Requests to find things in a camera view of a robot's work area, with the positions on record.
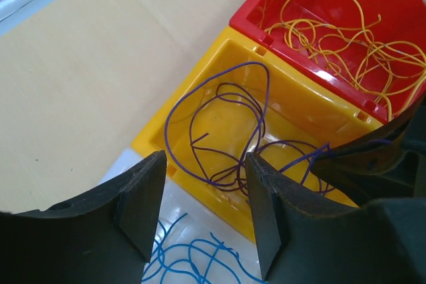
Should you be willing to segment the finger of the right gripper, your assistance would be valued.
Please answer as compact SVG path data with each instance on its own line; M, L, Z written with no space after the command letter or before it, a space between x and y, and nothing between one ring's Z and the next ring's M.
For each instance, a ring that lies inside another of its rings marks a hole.
M425 196L425 95L382 127L318 156L312 173L358 206Z

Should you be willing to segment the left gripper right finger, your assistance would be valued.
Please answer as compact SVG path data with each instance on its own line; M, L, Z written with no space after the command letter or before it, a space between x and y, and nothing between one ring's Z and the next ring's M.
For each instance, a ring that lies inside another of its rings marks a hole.
M268 283L424 283L425 200L352 208L246 156L262 279Z

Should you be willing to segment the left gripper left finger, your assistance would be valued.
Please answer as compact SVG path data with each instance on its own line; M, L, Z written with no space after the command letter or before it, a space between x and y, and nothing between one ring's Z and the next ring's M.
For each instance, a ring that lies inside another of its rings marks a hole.
M157 151L47 210L1 214L2 283L140 283L167 159Z

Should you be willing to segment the white plastic bin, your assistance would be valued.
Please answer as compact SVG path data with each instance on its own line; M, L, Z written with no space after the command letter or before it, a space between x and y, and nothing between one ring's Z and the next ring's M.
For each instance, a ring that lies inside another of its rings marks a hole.
M256 246L167 179L142 282L262 283L262 276Z

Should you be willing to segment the red plastic bin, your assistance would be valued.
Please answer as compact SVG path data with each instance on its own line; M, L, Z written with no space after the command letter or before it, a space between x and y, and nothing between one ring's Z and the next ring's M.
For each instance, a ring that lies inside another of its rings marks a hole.
M246 0L230 26L381 122L425 92L423 0Z

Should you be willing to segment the yellow plastic bin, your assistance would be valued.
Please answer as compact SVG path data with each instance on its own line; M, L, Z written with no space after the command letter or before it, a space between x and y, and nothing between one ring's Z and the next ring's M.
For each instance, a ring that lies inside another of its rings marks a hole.
M304 187L352 205L308 172L321 147L351 142L380 122L241 33L224 29L132 142L164 150L172 181L249 240L254 229L244 160L259 153Z

